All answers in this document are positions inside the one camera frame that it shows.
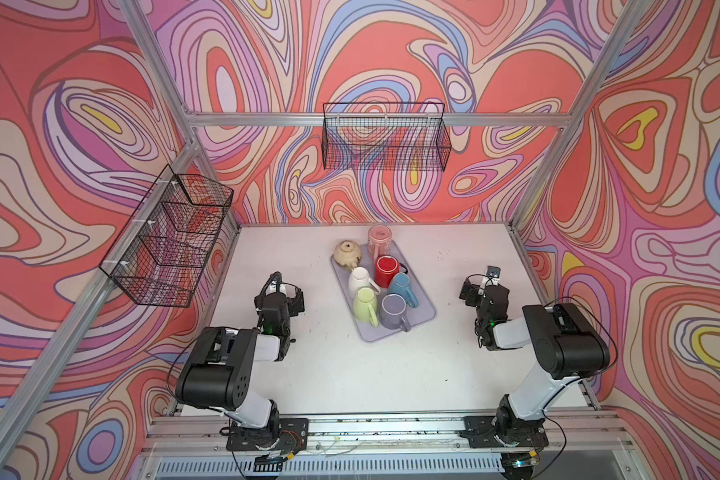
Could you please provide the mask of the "light green mug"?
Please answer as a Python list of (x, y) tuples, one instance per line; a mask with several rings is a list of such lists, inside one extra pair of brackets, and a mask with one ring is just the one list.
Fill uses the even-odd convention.
[(370, 287), (360, 288), (353, 301), (354, 318), (358, 322), (370, 324), (372, 327), (378, 327), (379, 318), (377, 309), (378, 298), (374, 290)]

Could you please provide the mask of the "blue floral mug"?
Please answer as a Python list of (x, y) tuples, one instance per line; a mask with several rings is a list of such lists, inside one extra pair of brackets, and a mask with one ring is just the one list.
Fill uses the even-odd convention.
[(393, 277), (388, 293), (401, 296), (411, 308), (419, 307), (419, 300), (413, 291), (411, 279), (406, 273), (399, 272)]

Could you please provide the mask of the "lavender mug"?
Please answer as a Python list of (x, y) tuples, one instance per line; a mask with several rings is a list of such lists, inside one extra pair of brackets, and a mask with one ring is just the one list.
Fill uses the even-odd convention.
[(409, 332), (411, 324), (406, 316), (407, 303), (399, 294), (387, 294), (381, 301), (380, 324), (389, 330)]

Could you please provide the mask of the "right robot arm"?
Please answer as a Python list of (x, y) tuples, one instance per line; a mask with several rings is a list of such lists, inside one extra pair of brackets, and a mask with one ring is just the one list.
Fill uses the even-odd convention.
[(607, 370), (609, 345), (573, 303), (526, 305), (522, 315), (508, 316), (509, 289), (487, 274), (475, 283), (467, 276), (459, 298), (476, 309), (478, 345), (489, 351), (533, 348), (536, 363), (521, 385), (500, 400), (489, 427), (465, 437), (489, 436), (517, 446), (543, 436), (547, 408), (570, 386)]

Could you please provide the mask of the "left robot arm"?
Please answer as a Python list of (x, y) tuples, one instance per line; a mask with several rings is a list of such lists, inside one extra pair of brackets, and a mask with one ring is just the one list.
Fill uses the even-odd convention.
[(174, 387), (178, 403), (221, 413), (247, 430), (279, 431), (275, 401), (252, 387), (256, 362), (281, 362), (295, 342), (292, 319), (305, 311), (303, 291), (269, 275), (254, 297), (252, 328), (207, 327), (195, 340)]

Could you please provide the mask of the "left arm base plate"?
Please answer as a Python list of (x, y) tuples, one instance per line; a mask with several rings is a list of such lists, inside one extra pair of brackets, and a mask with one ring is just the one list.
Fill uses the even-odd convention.
[(261, 429), (243, 428), (232, 424), (227, 428), (226, 449), (230, 452), (298, 453), (308, 445), (309, 420), (288, 417), (271, 420)]

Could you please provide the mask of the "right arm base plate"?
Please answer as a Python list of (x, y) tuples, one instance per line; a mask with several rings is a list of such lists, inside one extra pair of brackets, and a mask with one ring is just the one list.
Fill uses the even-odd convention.
[(543, 423), (543, 420), (467, 416), (458, 436), (466, 439), (471, 448), (544, 449), (549, 440)]

